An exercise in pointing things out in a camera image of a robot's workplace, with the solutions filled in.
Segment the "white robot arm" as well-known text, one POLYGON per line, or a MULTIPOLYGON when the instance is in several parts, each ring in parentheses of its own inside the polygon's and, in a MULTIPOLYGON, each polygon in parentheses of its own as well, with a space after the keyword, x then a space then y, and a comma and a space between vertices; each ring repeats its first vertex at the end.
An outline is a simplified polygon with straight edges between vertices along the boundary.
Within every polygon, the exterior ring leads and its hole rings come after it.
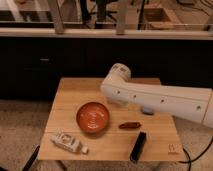
POLYGON ((113 101, 135 103, 154 111, 213 128, 213 90, 132 83, 131 70, 115 63, 101 83, 101 92, 113 101))

